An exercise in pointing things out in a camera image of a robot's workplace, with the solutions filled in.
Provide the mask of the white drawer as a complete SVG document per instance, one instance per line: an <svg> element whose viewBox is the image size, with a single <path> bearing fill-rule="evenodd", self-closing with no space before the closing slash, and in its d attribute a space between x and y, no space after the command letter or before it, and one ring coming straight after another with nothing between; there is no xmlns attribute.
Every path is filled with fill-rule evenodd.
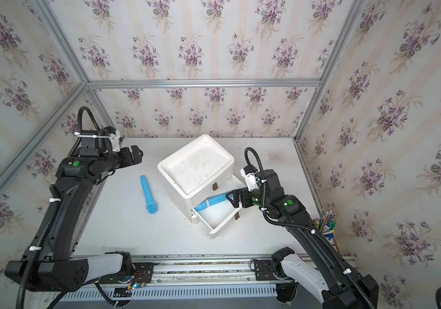
<svg viewBox="0 0 441 309"><path fill-rule="evenodd" d="M202 211L192 209L192 223L203 226L206 235L210 239L218 237L230 223L235 221L235 217L240 211L239 208L232 206L226 195L235 189L242 189L243 187L244 184L236 176L229 178L207 198L209 200L219 200L222 197L223 200L215 204L209 202L210 205Z"/></svg>

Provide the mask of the white plastic drawer cabinet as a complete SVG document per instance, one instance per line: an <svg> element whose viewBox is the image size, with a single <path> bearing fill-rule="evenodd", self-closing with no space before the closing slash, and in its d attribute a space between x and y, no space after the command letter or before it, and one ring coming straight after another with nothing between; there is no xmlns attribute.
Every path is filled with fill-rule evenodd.
<svg viewBox="0 0 441 309"><path fill-rule="evenodd" d="M192 220L193 209L233 176L235 158L204 134L158 163L173 204Z"/></svg>

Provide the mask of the blue plastic tool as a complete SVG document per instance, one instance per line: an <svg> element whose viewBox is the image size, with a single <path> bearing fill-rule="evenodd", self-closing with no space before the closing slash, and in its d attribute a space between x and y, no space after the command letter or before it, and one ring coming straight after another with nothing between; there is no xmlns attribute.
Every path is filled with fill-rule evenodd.
<svg viewBox="0 0 441 309"><path fill-rule="evenodd" d="M144 198L146 201L146 210L149 214L155 214L158 211L158 206L153 198L147 178L144 175L140 176L140 182L143 188Z"/></svg>

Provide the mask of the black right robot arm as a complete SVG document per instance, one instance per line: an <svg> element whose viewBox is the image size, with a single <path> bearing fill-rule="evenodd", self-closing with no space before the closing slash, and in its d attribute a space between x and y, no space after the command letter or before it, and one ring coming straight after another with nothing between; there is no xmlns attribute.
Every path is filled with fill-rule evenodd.
<svg viewBox="0 0 441 309"><path fill-rule="evenodd" d="M294 195L286 194L278 175L264 169L259 154L246 148L244 158L253 155L257 165L248 162L242 169L247 183L235 189L226 198L235 208L256 206L264 220L285 228L311 258L314 267L289 247L271 256L271 267L278 279L292 279L312 294L323 308L376 308L379 286L370 275L361 275L332 246L331 242L313 223L303 203Z"/></svg>

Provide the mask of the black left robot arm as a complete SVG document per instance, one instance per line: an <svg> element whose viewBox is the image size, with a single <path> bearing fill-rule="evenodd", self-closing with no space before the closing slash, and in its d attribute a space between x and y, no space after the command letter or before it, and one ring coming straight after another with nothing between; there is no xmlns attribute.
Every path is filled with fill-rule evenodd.
<svg viewBox="0 0 441 309"><path fill-rule="evenodd" d="M130 279L135 273L128 252L72 257L84 221L83 207L92 189L118 169L143 160L143 152L136 145L122 147L122 137L114 127L84 130L84 115L97 123L90 108L78 110L74 133L77 140L49 187L51 197L45 217L23 257L9 261L5 268L5 276L19 285L16 308L24 308L27 292L56 292L61 299L106 276Z"/></svg>

